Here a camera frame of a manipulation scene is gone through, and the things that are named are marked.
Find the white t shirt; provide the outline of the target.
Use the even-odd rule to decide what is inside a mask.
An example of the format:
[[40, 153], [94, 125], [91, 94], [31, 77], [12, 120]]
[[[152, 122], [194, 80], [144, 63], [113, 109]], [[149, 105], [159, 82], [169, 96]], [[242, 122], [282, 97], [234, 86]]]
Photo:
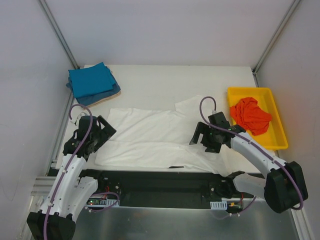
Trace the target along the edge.
[[112, 108], [107, 122], [116, 133], [97, 152], [95, 164], [103, 167], [199, 169], [225, 177], [232, 170], [228, 148], [209, 153], [198, 143], [191, 145], [202, 121], [201, 95], [175, 103], [174, 110]]

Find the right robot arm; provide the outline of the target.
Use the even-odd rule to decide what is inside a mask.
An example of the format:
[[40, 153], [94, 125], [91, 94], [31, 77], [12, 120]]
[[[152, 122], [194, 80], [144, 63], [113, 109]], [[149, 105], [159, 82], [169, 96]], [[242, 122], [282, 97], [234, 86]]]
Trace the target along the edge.
[[251, 194], [264, 199], [276, 213], [301, 210], [309, 197], [302, 167], [297, 162], [271, 155], [243, 127], [230, 125], [222, 112], [198, 122], [189, 143], [201, 143], [206, 152], [213, 154], [220, 153], [225, 145], [259, 170], [262, 178], [244, 171], [228, 175], [225, 192], [230, 197], [237, 197], [242, 192]]

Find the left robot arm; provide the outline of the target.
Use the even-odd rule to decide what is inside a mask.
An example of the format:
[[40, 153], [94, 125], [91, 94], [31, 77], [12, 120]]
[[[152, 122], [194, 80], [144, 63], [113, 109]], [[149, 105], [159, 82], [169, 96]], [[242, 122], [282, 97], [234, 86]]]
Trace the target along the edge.
[[106, 183], [99, 177], [80, 177], [89, 156], [98, 151], [116, 130], [101, 116], [82, 116], [78, 128], [63, 146], [60, 169], [48, 196], [27, 225], [36, 240], [71, 240], [77, 218], [93, 195], [102, 194]]

